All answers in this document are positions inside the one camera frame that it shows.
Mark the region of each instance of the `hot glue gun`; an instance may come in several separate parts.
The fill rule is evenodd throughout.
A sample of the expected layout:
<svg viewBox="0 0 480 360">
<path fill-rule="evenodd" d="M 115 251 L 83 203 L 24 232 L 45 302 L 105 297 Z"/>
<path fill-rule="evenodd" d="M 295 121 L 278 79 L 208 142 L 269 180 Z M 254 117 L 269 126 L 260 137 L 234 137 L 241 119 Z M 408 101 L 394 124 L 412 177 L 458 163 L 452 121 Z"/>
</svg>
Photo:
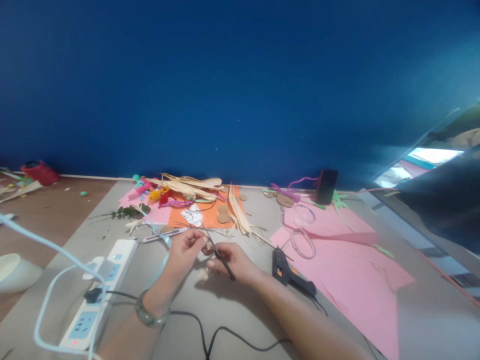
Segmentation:
<svg viewBox="0 0 480 360">
<path fill-rule="evenodd" d="M 290 269 L 287 257 L 279 247 L 273 250 L 271 274 L 283 285 L 287 286 L 290 283 L 310 298 L 315 298 L 317 294 L 317 288 L 313 282 L 303 280 Z"/>
</svg>

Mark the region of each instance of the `black phone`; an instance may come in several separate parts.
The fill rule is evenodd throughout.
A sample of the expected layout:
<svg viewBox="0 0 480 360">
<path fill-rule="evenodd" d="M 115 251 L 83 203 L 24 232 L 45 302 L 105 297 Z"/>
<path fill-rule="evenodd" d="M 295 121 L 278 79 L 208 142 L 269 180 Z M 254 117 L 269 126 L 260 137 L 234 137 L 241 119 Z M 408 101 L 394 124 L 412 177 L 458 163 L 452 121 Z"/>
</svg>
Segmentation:
<svg viewBox="0 0 480 360">
<path fill-rule="evenodd" d="M 320 171 L 315 197 L 315 202 L 318 205 L 330 205 L 332 203 L 338 176 L 339 172 L 337 170 Z"/>
</svg>

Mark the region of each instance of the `hand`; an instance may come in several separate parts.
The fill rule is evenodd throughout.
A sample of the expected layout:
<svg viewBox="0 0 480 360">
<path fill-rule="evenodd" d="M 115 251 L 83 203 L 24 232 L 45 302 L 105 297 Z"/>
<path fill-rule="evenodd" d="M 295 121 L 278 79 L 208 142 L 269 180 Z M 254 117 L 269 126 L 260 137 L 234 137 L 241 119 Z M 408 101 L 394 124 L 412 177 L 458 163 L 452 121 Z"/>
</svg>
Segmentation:
<svg viewBox="0 0 480 360">
<path fill-rule="evenodd" d="M 218 253 L 228 262 L 231 271 L 235 275 L 236 280 L 244 285 L 253 286 L 256 282 L 263 278 L 266 273 L 260 270 L 247 254 L 242 250 L 240 245 L 231 242 L 219 242 L 215 245 Z M 211 255 L 214 249 L 206 250 L 206 255 Z M 206 263 L 209 269 L 229 276 L 229 272 L 219 259 L 210 259 Z"/>
<path fill-rule="evenodd" d="M 190 229 L 172 238 L 170 256 L 164 272 L 174 277 L 177 282 L 183 281 L 194 265 L 202 248 L 206 248 L 207 237 L 197 229 Z"/>
</svg>

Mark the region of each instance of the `eucalyptus sprig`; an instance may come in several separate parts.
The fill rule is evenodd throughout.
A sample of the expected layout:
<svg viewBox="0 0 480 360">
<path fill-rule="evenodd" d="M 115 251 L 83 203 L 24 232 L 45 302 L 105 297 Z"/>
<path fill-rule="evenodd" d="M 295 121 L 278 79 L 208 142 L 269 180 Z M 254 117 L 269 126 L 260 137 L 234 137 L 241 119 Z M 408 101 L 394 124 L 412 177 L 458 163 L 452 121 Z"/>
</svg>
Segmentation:
<svg viewBox="0 0 480 360">
<path fill-rule="evenodd" d="M 150 211 L 152 210 L 150 209 L 150 206 L 145 205 L 143 202 L 140 204 L 140 209 L 145 214 L 149 214 Z M 142 213 L 140 211 L 138 211 L 136 208 L 130 205 L 129 207 L 120 206 L 117 211 L 109 211 L 101 215 L 90 217 L 90 219 L 103 217 L 103 216 L 111 216 L 112 219 L 115 219 L 115 217 L 117 217 L 118 219 L 124 219 L 125 216 L 128 216 L 128 218 L 131 219 L 141 214 Z"/>
</svg>

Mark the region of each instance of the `pink paper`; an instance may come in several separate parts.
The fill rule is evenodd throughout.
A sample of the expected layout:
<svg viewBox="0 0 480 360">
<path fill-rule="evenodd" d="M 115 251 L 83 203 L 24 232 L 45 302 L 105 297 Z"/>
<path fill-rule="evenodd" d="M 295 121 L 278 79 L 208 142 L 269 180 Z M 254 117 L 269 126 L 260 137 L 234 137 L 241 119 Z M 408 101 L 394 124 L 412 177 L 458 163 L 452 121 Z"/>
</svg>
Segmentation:
<svg viewBox="0 0 480 360">
<path fill-rule="evenodd" d="M 143 196 L 143 201 L 141 201 L 141 196 L 134 196 L 136 195 L 135 188 L 131 191 L 127 192 L 120 200 L 118 200 L 119 205 L 118 207 L 128 208 L 130 205 L 137 205 L 139 206 L 140 203 L 144 203 L 150 207 L 150 213 L 148 214 L 148 218 L 143 217 L 144 220 L 152 221 L 154 224 L 168 224 L 170 219 L 170 212 L 172 208 L 170 206 L 165 206 L 159 208 L 159 203 L 153 203 L 149 201 L 148 195 Z"/>
<path fill-rule="evenodd" d="M 365 221 L 357 216 L 349 208 L 339 209 L 338 215 L 333 205 L 322 210 L 315 205 L 302 203 L 302 206 L 310 209 L 312 214 L 302 206 L 285 208 L 284 223 L 292 229 L 302 227 L 311 235 L 317 235 L 324 239 L 343 240 L 360 244 L 376 244 L 377 233 Z"/>
<path fill-rule="evenodd" d="M 290 234 L 280 228 L 270 240 L 282 246 L 291 263 L 337 307 L 389 360 L 399 359 L 396 291 L 415 282 L 395 261 L 375 248 L 353 242 L 313 238 L 316 255 L 307 260 L 289 242 Z M 298 248 L 311 254 L 301 235 Z"/>
</svg>

